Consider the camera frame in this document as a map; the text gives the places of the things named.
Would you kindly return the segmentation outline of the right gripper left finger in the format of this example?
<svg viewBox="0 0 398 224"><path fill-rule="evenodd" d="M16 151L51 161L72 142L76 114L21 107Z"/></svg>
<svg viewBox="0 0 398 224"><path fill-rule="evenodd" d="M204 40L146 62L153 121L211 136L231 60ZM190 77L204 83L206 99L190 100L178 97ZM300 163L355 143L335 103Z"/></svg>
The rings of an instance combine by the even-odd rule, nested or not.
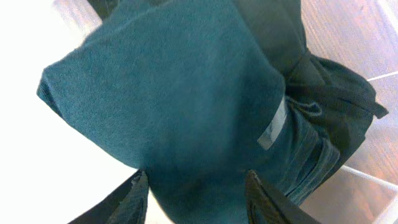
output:
<svg viewBox="0 0 398 224"><path fill-rule="evenodd" d="M144 224L149 183L138 170L97 205L68 224Z"/></svg>

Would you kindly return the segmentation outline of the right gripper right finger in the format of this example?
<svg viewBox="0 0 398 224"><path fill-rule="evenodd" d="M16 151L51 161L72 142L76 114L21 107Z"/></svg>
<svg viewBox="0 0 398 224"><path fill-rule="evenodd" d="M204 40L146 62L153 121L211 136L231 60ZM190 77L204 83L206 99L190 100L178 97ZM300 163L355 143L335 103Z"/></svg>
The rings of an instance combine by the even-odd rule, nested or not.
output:
<svg viewBox="0 0 398 224"><path fill-rule="evenodd" d="M249 224L320 224L254 170L246 173L245 197Z"/></svg>

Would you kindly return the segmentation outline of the dark teal garment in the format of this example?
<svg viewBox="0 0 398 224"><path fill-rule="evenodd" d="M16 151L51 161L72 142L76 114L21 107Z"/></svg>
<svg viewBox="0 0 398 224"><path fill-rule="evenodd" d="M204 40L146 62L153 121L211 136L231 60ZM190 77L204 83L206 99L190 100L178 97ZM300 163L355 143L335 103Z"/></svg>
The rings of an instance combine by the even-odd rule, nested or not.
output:
<svg viewBox="0 0 398 224"><path fill-rule="evenodd" d="M123 1L44 70L37 94L143 169L175 223L246 223L250 169L300 204L340 156L285 97L232 1Z"/></svg>

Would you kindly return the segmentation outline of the large black garment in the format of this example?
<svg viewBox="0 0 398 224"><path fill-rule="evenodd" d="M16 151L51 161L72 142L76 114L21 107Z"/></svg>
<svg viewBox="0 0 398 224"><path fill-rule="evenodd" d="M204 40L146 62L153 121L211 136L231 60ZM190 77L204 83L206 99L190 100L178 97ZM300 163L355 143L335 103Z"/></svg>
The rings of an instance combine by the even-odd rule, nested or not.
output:
<svg viewBox="0 0 398 224"><path fill-rule="evenodd" d="M107 20L123 1L107 1ZM313 55L306 43L299 1L232 1L261 52L282 74L285 97L317 130L328 136L339 158L320 182L337 170L364 141L373 117L387 111L376 93L348 68Z"/></svg>

